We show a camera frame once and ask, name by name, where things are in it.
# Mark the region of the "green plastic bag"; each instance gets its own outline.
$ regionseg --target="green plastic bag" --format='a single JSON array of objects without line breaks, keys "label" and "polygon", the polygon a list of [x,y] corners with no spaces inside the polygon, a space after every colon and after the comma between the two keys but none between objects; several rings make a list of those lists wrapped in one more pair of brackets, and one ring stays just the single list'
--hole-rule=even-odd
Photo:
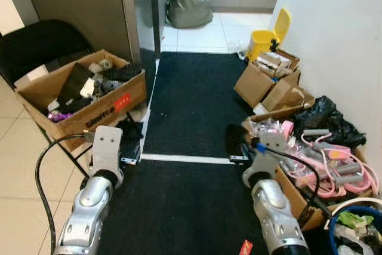
[{"label": "green plastic bag", "polygon": [[168,0],[166,22],[176,28],[196,27],[212,21],[210,0]]}]

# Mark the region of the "blue bucket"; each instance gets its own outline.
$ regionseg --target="blue bucket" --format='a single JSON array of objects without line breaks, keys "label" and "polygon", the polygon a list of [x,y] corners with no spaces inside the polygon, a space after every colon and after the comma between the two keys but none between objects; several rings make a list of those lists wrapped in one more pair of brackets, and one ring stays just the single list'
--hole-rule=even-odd
[{"label": "blue bucket", "polygon": [[364,215],[373,216],[374,220],[372,221],[372,224],[382,234],[382,213],[381,212],[369,207],[363,207],[363,206],[357,206],[357,205],[345,207],[341,211],[337,212],[337,214],[332,218],[329,224],[330,246],[332,248],[333,254],[335,255],[339,255],[339,254],[337,251],[337,245],[334,241],[334,228],[335,228],[335,224],[337,223],[338,215],[340,215],[342,211],[346,211],[346,210],[354,214],[357,214],[359,216],[364,216]]}]

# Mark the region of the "red label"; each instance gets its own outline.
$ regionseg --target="red label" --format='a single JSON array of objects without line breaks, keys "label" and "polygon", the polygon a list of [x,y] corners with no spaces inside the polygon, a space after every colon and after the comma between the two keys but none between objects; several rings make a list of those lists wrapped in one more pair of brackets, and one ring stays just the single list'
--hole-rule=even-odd
[{"label": "red label", "polygon": [[114,102],[115,111],[118,113],[130,103],[130,94],[126,93]]},{"label": "red label", "polygon": [[253,244],[248,240],[244,240],[243,246],[241,247],[239,255],[249,255],[251,254]]}]

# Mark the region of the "black folding chair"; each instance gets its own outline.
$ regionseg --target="black folding chair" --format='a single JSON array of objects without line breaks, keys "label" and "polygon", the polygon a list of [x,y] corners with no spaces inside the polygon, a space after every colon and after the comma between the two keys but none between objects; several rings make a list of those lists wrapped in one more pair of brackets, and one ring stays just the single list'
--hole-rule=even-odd
[{"label": "black folding chair", "polygon": [[[14,82],[42,64],[58,60],[60,65],[67,64],[63,58],[75,53],[92,53],[88,41],[70,24],[60,20],[44,20],[28,25],[17,31],[0,37],[0,74],[8,85],[15,89]],[[51,143],[46,131],[37,125],[46,140]],[[59,144],[64,153],[87,176],[79,165],[80,158],[90,148],[86,148],[77,157]]]}]

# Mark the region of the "chair leg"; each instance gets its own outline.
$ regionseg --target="chair leg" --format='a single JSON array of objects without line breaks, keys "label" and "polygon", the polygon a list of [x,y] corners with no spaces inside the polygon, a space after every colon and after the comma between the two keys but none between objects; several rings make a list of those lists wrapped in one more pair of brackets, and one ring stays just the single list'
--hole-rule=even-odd
[{"label": "chair leg", "polygon": [[137,134],[139,135],[139,138],[143,139],[143,135],[142,135],[141,131],[139,130],[139,127],[138,127],[137,123],[134,121],[134,119],[133,119],[132,116],[130,115],[130,113],[127,112],[127,113],[126,113],[126,116],[127,116],[128,119],[130,120],[130,122],[133,124],[135,131],[136,131]]},{"label": "chair leg", "polygon": [[[38,128],[40,129],[40,131],[42,132],[42,134],[44,135],[44,137],[46,138],[46,140],[48,141],[49,144],[52,143],[52,141],[50,140],[50,138],[48,137],[47,135],[47,132],[42,128],[40,127],[39,125],[37,125]],[[78,163],[78,159],[80,156],[82,156],[85,152],[87,152],[89,150],[86,149],[84,152],[80,153],[79,156],[77,156],[76,158],[66,149],[64,148],[60,143],[58,144],[60,146],[60,148],[63,150],[63,152],[67,155],[67,157],[71,160],[72,163],[74,163],[74,165],[80,170],[80,172],[85,176],[85,177],[88,177],[89,175],[87,174],[87,172],[81,167],[81,165]]]}]

